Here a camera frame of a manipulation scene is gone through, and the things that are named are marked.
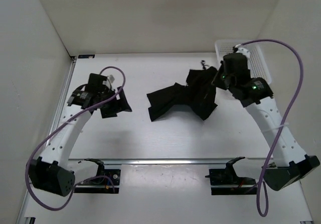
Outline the black shorts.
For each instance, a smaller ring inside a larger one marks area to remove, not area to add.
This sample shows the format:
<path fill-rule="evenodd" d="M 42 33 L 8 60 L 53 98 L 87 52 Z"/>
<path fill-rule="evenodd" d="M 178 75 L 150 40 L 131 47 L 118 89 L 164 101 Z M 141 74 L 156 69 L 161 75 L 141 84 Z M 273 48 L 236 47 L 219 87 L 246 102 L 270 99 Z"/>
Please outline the black shorts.
<path fill-rule="evenodd" d="M 212 81 L 218 70 L 211 66 L 202 70 L 191 69 L 186 85 L 172 86 L 148 93 L 148 113 L 153 122 L 166 114 L 175 105 L 186 105 L 202 120 L 206 120 L 218 106 L 215 103 L 216 86 Z"/>

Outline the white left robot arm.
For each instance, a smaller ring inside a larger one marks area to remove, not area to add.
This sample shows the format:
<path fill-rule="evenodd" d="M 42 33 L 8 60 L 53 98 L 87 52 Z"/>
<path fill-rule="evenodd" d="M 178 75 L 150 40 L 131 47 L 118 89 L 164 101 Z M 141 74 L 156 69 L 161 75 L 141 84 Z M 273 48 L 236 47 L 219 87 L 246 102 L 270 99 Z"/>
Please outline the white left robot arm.
<path fill-rule="evenodd" d="M 67 101 L 60 126 L 49 136 L 47 147 L 37 158 L 30 157 L 26 166 L 26 183 L 59 196 L 67 196 L 82 182 L 99 184 L 106 179 L 101 160 L 87 158 L 69 165 L 72 149 L 93 113 L 100 110 L 102 118 L 113 118 L 119 112 L 130 112 L 123 88 L 83 84 Z"/>

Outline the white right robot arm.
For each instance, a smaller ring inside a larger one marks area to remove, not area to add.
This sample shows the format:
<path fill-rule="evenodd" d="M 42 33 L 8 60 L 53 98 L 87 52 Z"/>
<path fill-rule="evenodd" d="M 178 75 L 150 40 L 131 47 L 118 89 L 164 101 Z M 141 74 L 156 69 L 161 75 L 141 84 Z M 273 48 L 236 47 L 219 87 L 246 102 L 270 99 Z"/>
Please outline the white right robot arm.
<path fill-rule="evenodd" d="M 241 102 L 269 145 L 266 159 L 273 162 L 263 165 L 260 178 L 271 189 L 279 191 L 320 165 L 318 157 L 308 155 L 285 126 L 269 84 L 250 76 L 247 60 L 222 60 L 215 80 Z"/>

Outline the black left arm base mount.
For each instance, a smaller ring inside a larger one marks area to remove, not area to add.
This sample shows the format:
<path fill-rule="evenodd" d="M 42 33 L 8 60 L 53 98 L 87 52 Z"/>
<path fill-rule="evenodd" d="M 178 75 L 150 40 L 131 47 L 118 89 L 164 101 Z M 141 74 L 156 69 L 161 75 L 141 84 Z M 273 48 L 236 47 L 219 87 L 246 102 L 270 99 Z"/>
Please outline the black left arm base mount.
<path fill-rule="evenodd" d="M 75 193 L 118 194 L 121 169 L 107 167 L 99 159 L 87 158 L 74 166 Z"/>

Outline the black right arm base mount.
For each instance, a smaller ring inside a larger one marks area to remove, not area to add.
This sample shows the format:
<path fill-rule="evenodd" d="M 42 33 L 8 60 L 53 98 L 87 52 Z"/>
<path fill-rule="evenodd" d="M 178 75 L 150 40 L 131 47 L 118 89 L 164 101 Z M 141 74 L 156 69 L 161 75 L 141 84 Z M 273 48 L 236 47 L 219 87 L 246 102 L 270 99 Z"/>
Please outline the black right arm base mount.
<path fill-rule="evenodd" d="M 225 164 L 224 168 L 209 169 L 211 195 L 256 195 L 257 184 L 255 179 L 237 176 L 233 165 L 245 157 L 237 157 Z"/>

